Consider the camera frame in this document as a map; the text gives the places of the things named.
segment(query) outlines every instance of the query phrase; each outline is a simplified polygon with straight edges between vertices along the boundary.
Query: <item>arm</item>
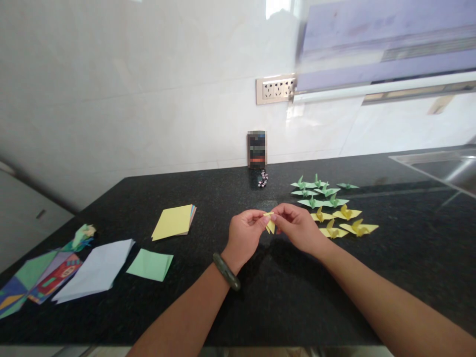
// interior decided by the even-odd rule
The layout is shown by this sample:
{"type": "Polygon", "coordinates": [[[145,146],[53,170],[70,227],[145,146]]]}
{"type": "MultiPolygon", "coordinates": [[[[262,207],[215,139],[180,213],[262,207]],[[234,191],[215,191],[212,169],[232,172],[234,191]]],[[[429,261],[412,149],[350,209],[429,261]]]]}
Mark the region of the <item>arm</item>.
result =
{"type": "MultiPolygon", "coordinates": [[[[236,275],[256,251],[269,221],[263,211],[234,216],[228,244],[221,254],[236,275]]],[[[215,264],[149,326],[128,357],[196,356],[205,342],[230,286],[215,264]]]]}
{"type": "Polygon", "coordinates": [[[416,297],[376,274],[327,239],[309,212],[290,204],[271,219],[337,280],[395,356],[474,356],[476,340],[416,297]]]}

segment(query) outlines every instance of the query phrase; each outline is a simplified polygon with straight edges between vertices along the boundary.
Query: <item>sink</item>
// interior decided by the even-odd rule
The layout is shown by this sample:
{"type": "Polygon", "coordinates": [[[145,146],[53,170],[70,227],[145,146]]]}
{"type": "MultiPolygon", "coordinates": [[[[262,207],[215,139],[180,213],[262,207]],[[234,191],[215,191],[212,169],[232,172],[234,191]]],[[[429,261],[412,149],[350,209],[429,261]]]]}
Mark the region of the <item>sink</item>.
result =
{"type": "Polygon", "coordinates": [[[476,198],[476,148],[390,158],[476,198]]]}

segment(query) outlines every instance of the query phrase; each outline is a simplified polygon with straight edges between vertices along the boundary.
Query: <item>outlet plate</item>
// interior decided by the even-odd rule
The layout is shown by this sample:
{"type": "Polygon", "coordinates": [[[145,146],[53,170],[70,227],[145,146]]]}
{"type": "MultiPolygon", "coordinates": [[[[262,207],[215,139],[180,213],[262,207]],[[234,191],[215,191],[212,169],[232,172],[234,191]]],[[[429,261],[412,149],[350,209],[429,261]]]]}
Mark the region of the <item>outlet plate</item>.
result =
{"type": "Polygon", "coordinates": [[[287,102],[296,88],[296,74],[284,74],[256,80],[256,104],[287,102]]]}

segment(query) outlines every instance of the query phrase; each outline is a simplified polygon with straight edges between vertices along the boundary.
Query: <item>kitchen counter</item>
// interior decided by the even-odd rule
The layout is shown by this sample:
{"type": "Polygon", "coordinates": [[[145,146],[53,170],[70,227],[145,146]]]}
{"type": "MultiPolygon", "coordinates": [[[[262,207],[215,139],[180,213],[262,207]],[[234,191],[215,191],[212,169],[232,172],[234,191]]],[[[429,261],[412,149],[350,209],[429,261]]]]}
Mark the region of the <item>kitchen counter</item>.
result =
{"type": "MultiPolygon", "coordinates": [[[[362,210],[364,223],[380,225],[369,236],[348,234],[334,242],[475,334],[476,201],[388,156],[268,165],[263,189],[257,187],[259,172],[245,167],[125,178],[0,275],[3,286],[25,260],[65,245],[89,223],[98,230],[93,247],[136,241],[114,286],[60,305],[27,301],[0,320],[0,344],[132,345],[225,247],[233,215],[269,211],[282,202],[299,205],[290,183],[302,174],[313,181],[315,173],[331,187],[360,186],[338,197],[362,210]],[[191,203],[197,212],[188,235],[151,240],[163,209],[191,203]],[[174,255],[163,283],[125,273],[140,248],[174,255]]],[[[84,260],[90,251],[78,255],[84,260]]],[[[265,231],[238,277],[242,289],[228,293],[206,346],[380,343],[329,273],[285,235],[265,231]]]]}

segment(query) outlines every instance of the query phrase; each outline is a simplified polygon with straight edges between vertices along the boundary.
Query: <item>bracelet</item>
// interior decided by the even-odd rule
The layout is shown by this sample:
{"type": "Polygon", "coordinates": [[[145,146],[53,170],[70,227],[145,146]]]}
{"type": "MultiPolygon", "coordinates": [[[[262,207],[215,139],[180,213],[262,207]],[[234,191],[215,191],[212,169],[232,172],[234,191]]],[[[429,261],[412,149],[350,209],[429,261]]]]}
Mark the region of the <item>bracelet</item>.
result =
{"type": "Polygon", "coordinates": [[[241,284],[235,274],[233,274],[228,265],[225,263],[221,255],[218,253],[213,253],[213,261],[215,262],[218,271],[222,273],[230,287],[233,290],[238,291],[241,288],[241,284]]]}

